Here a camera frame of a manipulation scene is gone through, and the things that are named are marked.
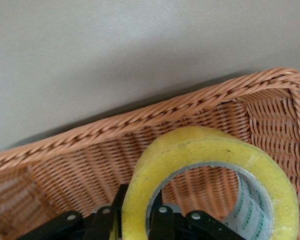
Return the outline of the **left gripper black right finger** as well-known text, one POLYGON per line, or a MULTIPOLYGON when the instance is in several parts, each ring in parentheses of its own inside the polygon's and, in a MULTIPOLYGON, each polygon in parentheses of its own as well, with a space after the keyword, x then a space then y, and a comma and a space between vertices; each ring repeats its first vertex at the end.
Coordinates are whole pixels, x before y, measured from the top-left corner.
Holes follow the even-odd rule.
POLYGON ((243 237, 201 210, 183 216, 163 203, 162 192, 154 199, 150 212, 151 240, 241 240, 243 237))

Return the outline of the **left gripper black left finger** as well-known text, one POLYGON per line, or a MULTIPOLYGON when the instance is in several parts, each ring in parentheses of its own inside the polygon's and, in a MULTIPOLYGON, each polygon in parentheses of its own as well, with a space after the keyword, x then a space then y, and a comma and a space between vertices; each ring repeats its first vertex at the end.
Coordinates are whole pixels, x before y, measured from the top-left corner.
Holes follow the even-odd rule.
POLYGON ((87 217, 78 211, 66 211, 18 239, 118 240, 121 237, 121 210, 128 186, 121 184, 111 204, 98 205, 87 217))

